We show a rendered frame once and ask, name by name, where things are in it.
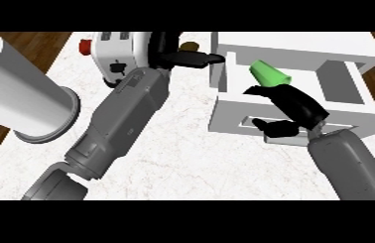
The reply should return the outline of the white open drawer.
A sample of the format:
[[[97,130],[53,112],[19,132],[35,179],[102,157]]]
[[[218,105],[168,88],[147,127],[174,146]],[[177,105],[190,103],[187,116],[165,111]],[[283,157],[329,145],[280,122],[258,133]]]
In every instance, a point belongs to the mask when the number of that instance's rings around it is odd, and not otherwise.
[[[249,73],[255,60],[263,60],[289,75],[291,85],[317,101],[366,104],[372,100],[356,63],[308,52],[226,52],[226,62],[212,69],[211,86],[220,91],[242,93],[258,83]]]

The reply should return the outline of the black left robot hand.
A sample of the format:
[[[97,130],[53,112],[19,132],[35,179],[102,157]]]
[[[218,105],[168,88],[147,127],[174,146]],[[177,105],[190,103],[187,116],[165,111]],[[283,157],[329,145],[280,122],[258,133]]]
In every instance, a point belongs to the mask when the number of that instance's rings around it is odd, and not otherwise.
[[[147,64],[152,68],[171,69],[174,66],[204,68],[226,61],[215,54],[178,50],[178,32],[152,32],[147,43]]]

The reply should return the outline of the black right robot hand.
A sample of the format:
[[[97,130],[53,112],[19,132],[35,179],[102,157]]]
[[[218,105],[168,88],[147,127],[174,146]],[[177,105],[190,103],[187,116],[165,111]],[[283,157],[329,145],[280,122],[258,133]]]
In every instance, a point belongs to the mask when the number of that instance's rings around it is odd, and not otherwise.
[[[245,94],[269,98],[288,117],[288,120],[274,122],[266,122],[260,118],[252,120],[269,138],[297,136],[300,127],[311,131],[329,116],[316,100],[289,84],[271,87],[254,85],[246,89]]]

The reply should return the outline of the green cup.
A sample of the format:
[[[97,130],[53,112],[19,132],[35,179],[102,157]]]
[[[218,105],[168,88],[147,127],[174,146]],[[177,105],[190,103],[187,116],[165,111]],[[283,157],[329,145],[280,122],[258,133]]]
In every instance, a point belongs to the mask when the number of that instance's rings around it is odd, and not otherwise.
[[[264,61],[254,61],[249,66],[249,72],[260,84],[264,87],[273,87],[280,84],[291,84],[291,76],[283,74]]]

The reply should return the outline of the small brown round object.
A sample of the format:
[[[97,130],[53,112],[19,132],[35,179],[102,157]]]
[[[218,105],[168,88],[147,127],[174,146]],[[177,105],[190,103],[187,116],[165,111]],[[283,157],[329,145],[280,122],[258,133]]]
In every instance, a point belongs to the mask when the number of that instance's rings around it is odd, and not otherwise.
[[[196,42],[184,42],[178,48],[180,51],[196,52],[199,50],[199,44]]]

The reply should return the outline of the white cabinet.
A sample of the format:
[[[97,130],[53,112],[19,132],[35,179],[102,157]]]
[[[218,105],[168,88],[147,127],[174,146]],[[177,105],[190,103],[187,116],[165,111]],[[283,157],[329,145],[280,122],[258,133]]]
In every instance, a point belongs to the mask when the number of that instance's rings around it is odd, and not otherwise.
[[[326,61],[350,61],[360,72],[375,66],[369,32],[214,32],[211,51],[235,53],[243,65],[263,60],[279,68],[317,70]]]

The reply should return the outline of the white toaster with red knob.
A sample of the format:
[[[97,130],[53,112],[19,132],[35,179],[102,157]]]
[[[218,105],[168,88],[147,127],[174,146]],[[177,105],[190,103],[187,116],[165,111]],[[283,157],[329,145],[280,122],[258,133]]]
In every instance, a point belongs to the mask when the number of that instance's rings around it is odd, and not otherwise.
[[[90,40],[80,41],[80,53],[93,57],[108,87],[147,66],[149,37],[149,32],[94,32]]]

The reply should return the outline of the large white cylindrical canister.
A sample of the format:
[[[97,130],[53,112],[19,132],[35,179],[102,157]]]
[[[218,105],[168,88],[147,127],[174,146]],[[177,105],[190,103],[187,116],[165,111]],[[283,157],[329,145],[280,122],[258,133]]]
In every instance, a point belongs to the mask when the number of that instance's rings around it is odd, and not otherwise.
[[[77,93],[57,86],[0,37],[0,125],[26,143],[56,140],[81,112]]]

